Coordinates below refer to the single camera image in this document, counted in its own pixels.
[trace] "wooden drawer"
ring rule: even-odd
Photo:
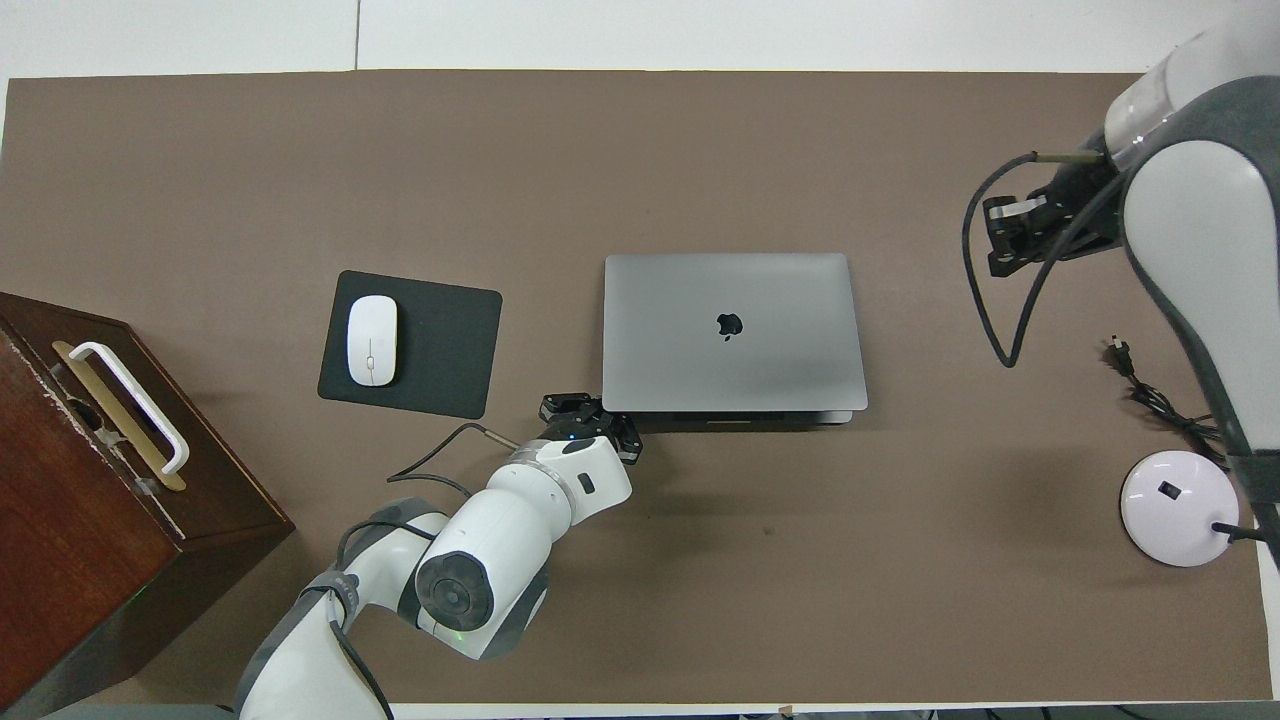
[[[101,355],[69,359],[84,342],[180,434],[182,468],[157,471],[163,423]],[[292,529],[128,325],[0,293],[6,720],[136,673]]]

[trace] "dark green mouse pad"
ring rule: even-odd
[[[397,305],[396,375],[381,387],[351,378],[347,320],[352,304],[385,295]],[[346,270],[329,315],[320,397],[479,419],[489,398],[493,351],[498,342],[502,295],[425,281]]]

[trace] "silver laptop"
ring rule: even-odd
[[[849,260],[611,255],[603,400],[671,420],[847,421],[867,409]]]

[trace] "white handle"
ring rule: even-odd
[[[115,375],[115,379],[120,380],[124,389],[129,391],[129,395],[132,395],[133,400],[137,401],[140,407],[142,407],[142,411],[147,414],[147,418],[151,418],[151,423],[160,428],[160,434],[163,434],[165,439],[169,441],[169,445],[173,446],[173,459],[165,462],[165,466],[161,468],[160,471],[166,475],[177,473],[179,468],[187,464],[187,459],[191,457],[191,448],[187,447],[187,441],[178,433],[178,428],[174,428],[173,423],[169,421],[169,418],[165,418],[164,413],[156,407],[155,401],[151,400],[147,391],[142,389],[138,380],[133,378],[133,373],[131,373],[129,369],[120,363],[120,359],[115,356],[115,352],[113,352],[110,347],[102,345],[101,342],[82,342],[68,355],[70,355],[72,360],[83,360],[92,352],[97,352],[97,355],[102,359],[102,363],[105,363],[111,370],[111,374]]]

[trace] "table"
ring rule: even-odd
[[[504,296],[484,421],[599,391],[612,252],[841,251],[870,409],[840,428],[652,434],[575,528],[521,647],[474,664],[369,611],[394,701],[914,703],[1268,698],[1252,548],[1197,570],[1126,539],[1117,492],[1183,442],[1101,361],[1203,401],[1120,252],[1055,269],[1023,361],[982,336],[964,204],[1074,147],[1132,77],[371,72],[13,81],[0,287],[134,329],[298,533],[104,701],[224,702],[340,532],[434,487],[380,478],[456,421],[320,400],[337,275]],[[1010,192],[1037,187],[1036,170]],[[988,281],[1005,332],[1029,277]],[[433,471],[479,487],[503,451]]]

